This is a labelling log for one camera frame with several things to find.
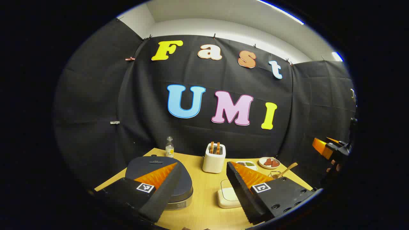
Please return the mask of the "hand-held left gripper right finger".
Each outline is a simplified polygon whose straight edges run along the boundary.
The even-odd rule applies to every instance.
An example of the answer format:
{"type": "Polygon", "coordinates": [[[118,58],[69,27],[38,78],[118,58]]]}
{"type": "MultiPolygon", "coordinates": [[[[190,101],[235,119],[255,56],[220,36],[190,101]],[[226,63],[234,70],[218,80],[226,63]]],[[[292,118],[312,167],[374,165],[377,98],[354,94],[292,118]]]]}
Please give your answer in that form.
{"type": "Polygon", "coordinates": [[[226,175],[253,225],[288,213],[314,193],[287,177],[274,179],[232,161],[227,163],[226,175]]]}

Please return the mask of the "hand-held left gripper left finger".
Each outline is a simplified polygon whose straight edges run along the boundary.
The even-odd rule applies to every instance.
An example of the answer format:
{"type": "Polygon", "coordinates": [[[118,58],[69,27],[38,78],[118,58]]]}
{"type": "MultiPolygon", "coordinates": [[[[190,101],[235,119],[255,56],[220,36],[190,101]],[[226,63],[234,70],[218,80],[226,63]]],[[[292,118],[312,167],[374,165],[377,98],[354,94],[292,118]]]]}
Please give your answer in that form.
{"type": "Polygon", "coordinates": [[[96,198],[126,218],[156,223],[181,176],[181,163],[156,169],[136,179],[121,178],[95,193],[96,198]]]}

